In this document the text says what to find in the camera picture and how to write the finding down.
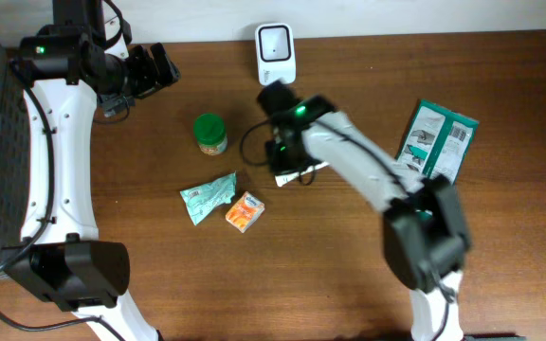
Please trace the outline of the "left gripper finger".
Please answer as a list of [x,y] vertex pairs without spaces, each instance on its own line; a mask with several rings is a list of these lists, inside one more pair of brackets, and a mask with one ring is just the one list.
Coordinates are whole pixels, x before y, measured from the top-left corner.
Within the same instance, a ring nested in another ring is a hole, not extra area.
[[181,79],[176,65],[169,58],[163,44],[157,43],[150,47],[157,70],[157,81],[162,87],[170,86]]
[[142,45],[133,48],[133,94],[150,92],[159,81],[159,58]]

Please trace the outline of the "white Pantene tube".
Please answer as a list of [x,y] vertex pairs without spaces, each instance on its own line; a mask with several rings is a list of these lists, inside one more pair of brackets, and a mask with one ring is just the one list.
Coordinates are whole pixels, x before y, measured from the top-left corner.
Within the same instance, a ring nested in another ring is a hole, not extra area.
[[298,181],[303,186],[309,186],[315,181],[317,172],[327,166],[327,162],[321,162],[298,171],[275,175],[274,179],[279,188],[292,181]]

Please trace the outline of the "green lid jar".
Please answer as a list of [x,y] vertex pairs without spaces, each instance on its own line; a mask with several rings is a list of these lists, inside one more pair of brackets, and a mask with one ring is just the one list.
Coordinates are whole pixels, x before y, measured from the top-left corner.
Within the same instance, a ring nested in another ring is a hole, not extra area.
[[199,116],[193,123],[193,134],[202,153],[218,155],[228,146],[228,136],[221,117],[206,113]]

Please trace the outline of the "orange tissue pack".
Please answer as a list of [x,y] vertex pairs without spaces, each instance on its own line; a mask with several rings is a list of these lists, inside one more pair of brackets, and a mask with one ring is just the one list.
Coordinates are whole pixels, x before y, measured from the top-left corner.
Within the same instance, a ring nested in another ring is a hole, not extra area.
[[230,208],[225,218],[228,223],[237,228],[241,233],[245,233],[264,211],[264,203],[246,191]]

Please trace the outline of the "teal foil sachet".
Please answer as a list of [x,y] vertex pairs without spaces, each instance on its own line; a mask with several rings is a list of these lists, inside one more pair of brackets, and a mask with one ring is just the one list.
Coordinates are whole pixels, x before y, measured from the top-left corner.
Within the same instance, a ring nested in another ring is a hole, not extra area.
[[236,193],[236,173],[230,173],[212,182],[180,191],[191,222],[200,224],[215,208],[229,204]]

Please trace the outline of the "green 3M glove packet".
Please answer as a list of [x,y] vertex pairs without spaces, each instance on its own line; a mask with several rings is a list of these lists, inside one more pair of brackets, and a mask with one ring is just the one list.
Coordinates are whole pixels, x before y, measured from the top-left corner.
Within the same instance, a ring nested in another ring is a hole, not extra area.
[[427,178],[443,175],[454,184],[479,125],[474,118],[420,99],[396,160]]

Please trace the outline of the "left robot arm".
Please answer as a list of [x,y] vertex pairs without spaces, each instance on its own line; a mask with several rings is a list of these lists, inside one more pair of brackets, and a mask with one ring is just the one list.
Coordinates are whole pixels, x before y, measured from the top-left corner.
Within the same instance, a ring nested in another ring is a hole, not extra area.
[[102,340],[157,340],[130,294],[126,247],[99,238],[90,137],[98,110],[121,122],[180,73],[162,45],[132,45],[130,25],[121,15],[107,23],[104,7],[56,1],[52,23],[20,43],[12,71],[28,110],[28,199],[21,248],[4,270]]

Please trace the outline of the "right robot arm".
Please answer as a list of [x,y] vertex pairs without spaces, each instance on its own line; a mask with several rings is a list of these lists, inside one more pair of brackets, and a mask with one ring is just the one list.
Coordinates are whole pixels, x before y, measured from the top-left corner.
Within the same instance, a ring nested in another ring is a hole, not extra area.
[[452,182],[400,164],[322,95],[301,99],[273,81],[257,102],[273,134],[264,162],[274,174],[303,177],[325,163],[380,213],[385,261],[409,290],[411,338],[464,340],[459,292],[472,239]]

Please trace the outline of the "white barcode scanner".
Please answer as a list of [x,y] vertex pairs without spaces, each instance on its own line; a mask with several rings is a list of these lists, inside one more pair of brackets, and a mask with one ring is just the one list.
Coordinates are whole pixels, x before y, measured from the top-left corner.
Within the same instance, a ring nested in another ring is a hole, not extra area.
[[260,85],[267,86],[274,81],[293,83],[297,77],[297,65],[291,26],[284,23],[259,25],[254,39]]

